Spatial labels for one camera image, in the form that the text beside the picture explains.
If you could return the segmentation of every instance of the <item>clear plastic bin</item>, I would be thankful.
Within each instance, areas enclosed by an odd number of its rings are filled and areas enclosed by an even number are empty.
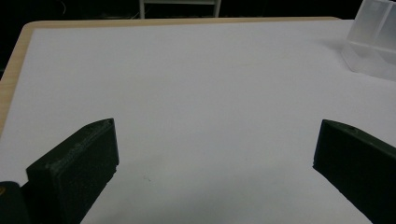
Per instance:
[[[354,72],[396,81],[396,3],[364,0],[342,55]]]

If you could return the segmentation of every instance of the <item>chair leg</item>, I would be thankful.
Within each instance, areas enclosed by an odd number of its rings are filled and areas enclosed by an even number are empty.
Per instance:
[[[145,0],[139,0],[140,19],[145,19]]]
[[[217,18],[220,13],[220,5],[221,5],[221,0],[216,0],[215,1],[215,8],[213,10],[213,17]]]

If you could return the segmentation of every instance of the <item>chair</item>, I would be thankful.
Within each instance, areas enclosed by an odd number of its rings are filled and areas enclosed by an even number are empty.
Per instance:
[[[145,4],[213,5],[213,17],[219,16],[221,0],[139,0],[140,19],[145,19]]]

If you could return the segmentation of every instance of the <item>white table surface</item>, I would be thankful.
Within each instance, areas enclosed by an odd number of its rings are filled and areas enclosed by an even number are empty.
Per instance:
[[[396,145],[396,83],[348,70],[351,24],[37,29],[0,179],[114,118],[120,165],[83,223],[370,223],[312,168],[322,119]]]

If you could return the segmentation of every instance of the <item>wooden table edge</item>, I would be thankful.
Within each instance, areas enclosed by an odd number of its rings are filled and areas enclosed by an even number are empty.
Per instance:
[[[37,28],[86,28],[124,27],[148,25],[209,24],[260,21],[332,21],[335,17],[272,17],[272,18],[204,18],[204,19],[155,19],[155,20],[107,20],[107,21],[33,21],[23,26],[17,44],[12,51],[7,68],[0,81],[0,134],[3,132],[12,97],[20,76],[26,50],[33,30]]]

